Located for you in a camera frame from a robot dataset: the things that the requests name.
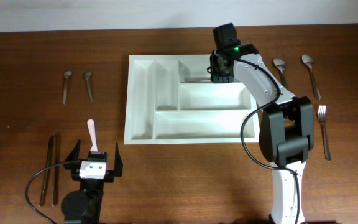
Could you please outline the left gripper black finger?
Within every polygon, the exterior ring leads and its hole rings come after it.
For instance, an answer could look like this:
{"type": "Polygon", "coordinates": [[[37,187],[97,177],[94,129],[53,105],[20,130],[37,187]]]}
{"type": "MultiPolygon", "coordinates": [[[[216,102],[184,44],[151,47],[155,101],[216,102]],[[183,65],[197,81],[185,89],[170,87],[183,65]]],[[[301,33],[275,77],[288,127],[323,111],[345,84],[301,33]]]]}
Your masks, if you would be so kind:
{"type": "Polygon", "coordinates": [[[81,147],[81,141],[78,140],[73,150],[69,153],[64,161],[64,168],[66,170],[76,170],[79,168],[81,161],[79,160],[79,152],[81,147]]]}
{"type": "Polygon", "coordinates": [[[119,146],[118,143],[116,143],[116,148],[114,151],[114,176],[115,177],[121,177],[123,172],[123,161],[121,159],[121,155],[119,153],[119,146]]]}

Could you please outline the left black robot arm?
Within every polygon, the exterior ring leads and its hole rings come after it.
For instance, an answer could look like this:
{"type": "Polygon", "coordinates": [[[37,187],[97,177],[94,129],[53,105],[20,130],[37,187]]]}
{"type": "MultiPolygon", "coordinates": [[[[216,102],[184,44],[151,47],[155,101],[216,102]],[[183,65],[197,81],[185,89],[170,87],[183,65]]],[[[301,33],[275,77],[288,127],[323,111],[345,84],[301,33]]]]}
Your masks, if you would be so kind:
{"type": "Polygon", "coordinates": [[[90,151],[86,159],[80,159],[81,141],[65,159],[64,168],[70,171],[72,180],[80,188],[67,194],[62,201],[61,211],[65,223],[99,223],[105,183],[113,183],[123,172],[119,148],[114,151],[114,170],[107,170],[108,154],[90,151]]]}

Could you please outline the metal fork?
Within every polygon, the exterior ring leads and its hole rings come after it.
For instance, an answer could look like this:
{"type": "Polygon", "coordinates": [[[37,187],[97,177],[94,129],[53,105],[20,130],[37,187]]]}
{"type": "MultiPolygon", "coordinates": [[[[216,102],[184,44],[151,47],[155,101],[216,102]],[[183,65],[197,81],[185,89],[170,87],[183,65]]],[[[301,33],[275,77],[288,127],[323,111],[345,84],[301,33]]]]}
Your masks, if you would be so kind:
{"type": "Polygon", "coordinates": [[[326,130],[326,105],[319,105],[317,110],[317,119],[323,132],[324,155],[327,161],[332,160],[331,151],[329,148],[328,134],[326,130]]]}
{"type": "Polygon", "coordinates": [[[184,83],[210,83],[211,80],[208,77],[194,77],[194,78],[185,78],[184,83]]]}

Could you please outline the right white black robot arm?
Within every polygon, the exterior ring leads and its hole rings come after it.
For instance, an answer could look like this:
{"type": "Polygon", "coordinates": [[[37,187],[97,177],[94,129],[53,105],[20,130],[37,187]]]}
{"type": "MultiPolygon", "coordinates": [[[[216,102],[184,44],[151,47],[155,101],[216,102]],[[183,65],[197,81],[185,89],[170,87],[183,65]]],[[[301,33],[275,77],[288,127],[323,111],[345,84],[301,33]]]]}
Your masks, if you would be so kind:
{"type": "Polygon", "coordinates": [[[243,44],[233,24],[213,29],[215,50],[207,71],[213,83],[241,82],[254,97],[258,108],[241,124],[244,128],[257,113],[260,121],[259,147],[273,178],[273,207],[270,223],[304,223],[301,186],[308,154],[314,147],[313,104],[306,97],[288,91],[268,70],[256,47],[243,44]]]}

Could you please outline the large metal spoon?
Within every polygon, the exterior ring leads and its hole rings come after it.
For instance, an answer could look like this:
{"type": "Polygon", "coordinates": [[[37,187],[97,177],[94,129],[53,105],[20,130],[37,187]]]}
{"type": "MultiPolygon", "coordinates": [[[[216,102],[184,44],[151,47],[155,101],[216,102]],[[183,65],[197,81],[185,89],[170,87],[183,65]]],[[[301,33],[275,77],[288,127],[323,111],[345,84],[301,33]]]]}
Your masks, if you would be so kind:
{"type": "Polygon", "coordinates": [[[286,69],[286,63],[284,60],[280,59],[280,58],[274,58],[273,60],[273,64],[275,65],[276,69],[280,72],[280,76],[282,79],[282,85],[288,89],[288,83],[287,83],[287,79],[285,77],[284,71],[286,69]]]}
{"type": "Polygon", "coordinates": [[[319,92],[318,84],[317,84],[316,79],[313,74],[314,61],[309,55],[306,55],[306,54],[303,54],[301,56],[301,60],[302,60],[303,64],[308,67],[309,75],[310,75],[312,86],[313,86],[314,97],[316,100],[320,100],[321,94],[319,92]]]}

